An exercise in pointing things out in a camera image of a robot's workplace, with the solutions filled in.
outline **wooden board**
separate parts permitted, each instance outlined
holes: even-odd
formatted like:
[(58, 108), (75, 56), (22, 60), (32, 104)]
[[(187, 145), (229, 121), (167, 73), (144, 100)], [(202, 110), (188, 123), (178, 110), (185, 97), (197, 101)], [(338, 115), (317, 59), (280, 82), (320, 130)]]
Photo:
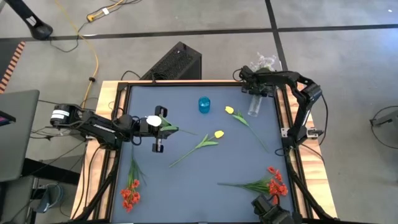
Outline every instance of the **wooden board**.
[[(151, 83), (152, 81), (150, 80), (143, 80), (143, 81), (105, 81), (102, 84), (101, 87), (101, 93), (99, 94), (99, 100), (96, 108), (96, 114), (104, 117), (104, 118), (111, 118), (111, 112), (113, 108), (113, 103), (114, 99), (116, 97), (116, 92), (117, 92), (117, 87), (118, 83)], [(159, 83), (186, 83), (186, 82), (191, 82), (191, 83), (198, 83), (198, 82), (235, 82), (233, 80), (159, 80)], [(124, 103), (124, 94), (125, 91), (122, 92), (122, 97), (121, 97), (121, 102), (119, 102), (119, 105), (123, 105)], [(295, 100), (294, 96), (291, 94), (290, 90), (288, 89), (288, 96), (289, 96), (289, 102), (290, 102), (290, 108), (292, 110), (292, 115), (293, 118), (295, 117), (298, 109), (298, 104), (297, 101)], [(284, 102), (282, 98), (282, 94), (279, 94), (279, 102), (280, 102), (280, 107), (282, 110), (282, 117), (284, 119), (284, 122), (286, 122), (287, 126), (287, 117), (286, 117), (286, 112), (284, 108)], [(311, 116), (308, 118), (307, 122), (308, 127), (314, 126), (313, 124), (313, 119)], [(317, 152), (320, 153), (320, 148), (318, 145), (318, 141), (306, 141), (305, 142), (307, 146), (311, 147), (312, 149), (316, 150)], [(93, 157), (93, 154), (97, 147), (99, 146), (98, 142), (96, 140), (91, 140), (88, 143), (87, 150), (86, 150), (86, 156), (85, 156), (85, 190), (83, 192), (83, 175), (80, 175), (80, 180), (78, 184), (78, 188), (76, 191), (76, 196), (75, 196), (75, 202), (73, 204), (73, 209), (72, 209), (72, 215), (75, 213), (76, 209), (78, 208), (78, 204), (80, 201), (81, 194), (83, 193), (83, 201), (80, 205), (80, 207), (77, 210), (76, 217), (81, 213), (84, 207), (84, 202), (85, 202), (85, 195), (86, 195), (86, 188), (87, 188), (87, 178), (88, 178), (88, 164), (90, 163), (91, 158)], [(328, 183), (328, 178), (326, 176), (326, 170), (325, 167), (322, 163), (322, 160), (313, 152), (309, 151), (308, 149), (304, 147), (300, 147), (300, 152), (302, 156), (302, 162), (303, 162), (303, 168), (304, 168), (304, 173), (305, 173), (305, 178), (307, 180), (307, 186), (309, 191), (312, 193), (312, 195), (315, 197), (317, 202), (323, 207), (323, 209), (330, 214), (331, 216), (336, 217), (336, 210), (335, 206), (333, 203), (333, 198), (331, 196), (330, 188), (329, 188), (329, 183)], [(103, 161), (104, 161), (104, 153), (105, 151), (100, 149), (96, 155), (95, 158), (93, 159), (93, 163), (91, 166), (91, 174), (90, 174), (90, 186), (88, 189), (88, 198), (87, 198), (87, 203), (91, 201), (93, 196), (98, 190), (98, 184), (100, 181), (100, 175), (101, 175), (101, 170), (103, 166)], [(108, 165), (108, 172), (110, 171), (110, 168), (112, 166), (113, 160), (109, 160), (109, 165)], [(303, 203), (303, 198), (302, 194), (300, 193), (299, 189), (297, 189), (298, 193), (298, 200), (300, 204), (300, 211), (302, 212), (303, 216), (305, 216), (305, 207)], [(104, 218), (105, 217), (105, 211), (106, 211), (106, 206), (108, 202), (108, 194), (109, 194), (109, 188), (103, 195), (103, 199), (101, 201), (100, 205), (100, 210), (99, 210), (99, 218)]]

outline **flower bouquet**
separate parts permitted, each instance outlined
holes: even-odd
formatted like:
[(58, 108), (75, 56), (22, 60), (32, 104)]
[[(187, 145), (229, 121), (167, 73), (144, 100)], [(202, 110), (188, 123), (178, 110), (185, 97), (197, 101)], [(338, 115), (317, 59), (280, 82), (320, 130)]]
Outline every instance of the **flower bouquet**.
[(242, 189), (251, 190), (260, 194), (270, 195), (272, 197), (272, 203), (274, 205), (279, 203), (280, 196), (287, 195), (287, 187), (282, 182), (282, 175), (279, 170), (275, 170), (273, 167), (268, 167), (268, 172), (273, 174), (271, 178), (262, 178), (255, 182), (247, 184), (226, 184), (218, 183), (218, 185), (230, 186), (230, 187), (240, 187)]

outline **leaf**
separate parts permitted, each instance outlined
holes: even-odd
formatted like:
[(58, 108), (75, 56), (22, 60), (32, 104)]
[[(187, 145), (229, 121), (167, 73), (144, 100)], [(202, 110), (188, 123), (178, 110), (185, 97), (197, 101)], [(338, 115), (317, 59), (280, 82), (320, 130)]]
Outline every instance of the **leaf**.
[(207, 141), (207, 142), (204, 142), (204, 143), (201, 145), (201, 147), (203, 147), (203, 146), (213, 146), (213, 145), (217, 145), (217, 144), (218, 144), (218, 142)]
[(166, 120), (166, 118), (164, 118), (161, 114), (159, 115), (159, 117), (162, 120), (162, 124), (163, 126), (172, 126), (172, 123), (170, 123), (169, 121)]
[(240, 116), (238, 116), (238, 115), (232, 115), (232, 116), (234, 118), (240, 120), (240, 122), (244, 123), (246, 126), (249, 126), (248, 122), (245, 119), (241, 118)]
[(195, 147), (195, 149), (198, 149), (198, 148), (200, 148), (201, 147), (201, 145), (207, 140), (207, 137), (208, 137), (209, 135), (208, 134), (206, 134), (205, 135), (205, 138)]
[(171, 131), (171, 130), (178, 130), (176, 126), (166, 126), (160, 129), (160, 131)]

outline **gray floor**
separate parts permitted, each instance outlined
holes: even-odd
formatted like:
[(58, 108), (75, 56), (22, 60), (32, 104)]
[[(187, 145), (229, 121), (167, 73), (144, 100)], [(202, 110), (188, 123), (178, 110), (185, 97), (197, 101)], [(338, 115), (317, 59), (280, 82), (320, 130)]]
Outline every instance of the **gray floor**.
[[(109, 1), (60, 2), (77, 26), (85, 15)], [(398, 23), (398, 3), (375, 1), (272, 0), (278, 27), (354, 26)], [(73, 29), (53, 0), (26, 0), (55, 35), (73, 35)], [(29, 37), (24, 23), (5, 6), (0, 12), (0, 38)], [(143, 0), (124, 6), (93, 24), (83, 34), (119, 34), (176, 30), (269, 28), (263, 0)], [(398, 151), (380, 145), (372, 136), (369, 119), (379, 109), (396, 105), (398, 82), (397, 29), (281, 33), (287, 65), (322, 86), (330, 109), (328, 137), (322, 146), (338, 216), (343, 220), (396, 223), (398, 214)], [(98, 83), (90, 96), (98, 96), (103, 80), (118, 80), (125, 70), (145, 73), (164, 53), (182, 41), (203, 54), (204, 79), (231, 79), (233, 70), (257, 60), (257, 52), (277, 55), (271, 33), (140, 37), (91, 40), (99, 57)], [(65, 49), (74, 41), (56, 41)], [(64, 54), (48, 42), (28, 42), (7, 92), (38, 89), (40, 98), (80, 103), (95, 66), (89, 48)], [(34, 128), (49, 124), (52, 105), (40, 104)], [(88, 107), (95, 108), (95, 100)], [(322, 128), (325, 109), (318, 102), (312, 111)], [(376, 134), (398, 146), (388, 124)], [(64, 137), (32, 141), (27, 156), (53, 159), (78, 144)], [(69, 156), (82, 154), (83, 148)], [(55, 214), (43, 216), (42, 223)]]

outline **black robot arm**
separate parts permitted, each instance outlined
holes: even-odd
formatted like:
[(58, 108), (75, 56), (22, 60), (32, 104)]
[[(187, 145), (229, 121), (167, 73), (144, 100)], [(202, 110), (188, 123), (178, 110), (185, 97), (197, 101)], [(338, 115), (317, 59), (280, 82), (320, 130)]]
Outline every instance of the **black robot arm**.
[[(155, 107), (155, 116), (167, 116), (167, 109), (162, 106)], [(101, 147), (117, 150), (122, 142), (131, 141), (134, 145), (141, 143), (142, 137), (153, 137), (153, 152), (163, 152), (162, 139), (167, 139), (176, 130), (162, 131), (161, 126), (148, 124), (147, 118), (139, 118), (124, 114), (119, 118), (110, 120), (99, 116), (91, 110), (85, 110), (78, 105), (61, 104), (54, 107), (51, 120), (54, 128), (76, 129), (82, 136), (93, 136)]]
[[(297, 99), (298, 111), (294, 125), (286, 131), (282, 129), (282, 136), (289, 146), (296, 147), (308, 138), (317, 138), (323, 132), (316, 129), (307, 130), (305, 124), (311, 112), (312, 105), (322, 94), (321, 88), (309, 78), (301, 76), (298, 72), (272, 72), (262, 68), (256, 72), (244, 66), (239, 73), (243, 81), (242, 91), (252, 95), (274, 96), (275, 86), (284, 88), (288, 85), (292, 94)], [(303, 90), (297, 89), (297, 83), (303, 83)]]

